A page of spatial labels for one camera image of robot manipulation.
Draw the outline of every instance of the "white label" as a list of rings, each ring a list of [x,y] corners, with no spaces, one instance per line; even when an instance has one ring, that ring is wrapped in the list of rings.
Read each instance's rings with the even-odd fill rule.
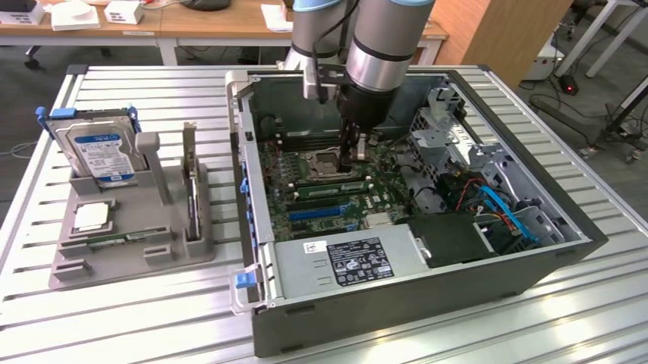
[[[325,240],[303,243],[303,253],[321,253],[325,251]]]
[[[124,36],[153,36],[154,33],[153,32],[128,32],[128,31],[122,31],[121,34]]]
[[[134,176],[130,159],[118,151],[122,143],[118,134],[77,136],[73,141],[96,179],[113,182]]]

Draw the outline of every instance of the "red wire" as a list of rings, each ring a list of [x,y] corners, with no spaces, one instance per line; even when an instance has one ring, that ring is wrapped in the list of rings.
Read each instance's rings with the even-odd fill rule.
[[[509,220],[506,220],[506,217],[505,217],[505,216],[503,216],[503,215],[502,215],[499,212],[492,212],[492,213],[494,213],[496,216],[499,216],[499,218],[502,219],[503,223],[505,223],[505,224],[506,224],[506,226],[507,226],[507,229],[509,229],[510,231],[515,230],[515,229],[513,228],[513,225],[511,225],[510,221],[509,221]]]
[[[476,180],[480,180],[480,181],[486,182],[482,178],[470,178],[467,180],[466,184],[463,185],[462,196],[458,198],[456,207],[454,208],[454,211],[458,211],[458,208],[462,205],[463,197],[466,196],[467,186],[470,185],[470,182],[475,182]]]

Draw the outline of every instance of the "slotted metal table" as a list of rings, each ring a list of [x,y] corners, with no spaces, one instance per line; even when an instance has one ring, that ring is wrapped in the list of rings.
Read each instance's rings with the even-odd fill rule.
[[[495,75],[471,66],[454,69],[609,236],[607,244],[518,297],[287,355],[253,357],[249,317],[229,312],[227,279],[241,266],[223,88],[232,68],[89,67],[85,74],[65,77],[53,107],[133,104],[142,130],[160,132],[165,165],[178,163],[183,122],[197,124],[217,256],[205,264],[128,281],[49,290],[69,165],[44,133],[0,231],[0,360],[498,364],[648,360],[646,224]],[[471,110],[467,115],[482,140],[494,138]]]

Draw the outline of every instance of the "blue hard drive label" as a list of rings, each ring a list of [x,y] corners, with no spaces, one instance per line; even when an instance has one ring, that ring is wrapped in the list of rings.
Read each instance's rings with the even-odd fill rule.
[[[73,141],[77,144],[80,157],[97,180],[116,182],[134,176],[130,159],[118,150],[122,145],[118,134],[77,136]]]

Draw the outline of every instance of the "blue pcie slot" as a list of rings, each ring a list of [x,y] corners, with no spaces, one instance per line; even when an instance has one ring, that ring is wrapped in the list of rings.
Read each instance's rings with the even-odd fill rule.
[[[287,215],[287,218],[289,221],[299,221],[299,220],[307,220],[309,218],[329,218],[331,216],[341,216],[346,212],[346,209],[350,207],[350,205],[351,204],[348,203],[347,205],[328,207],[325,209],[291,212]]]

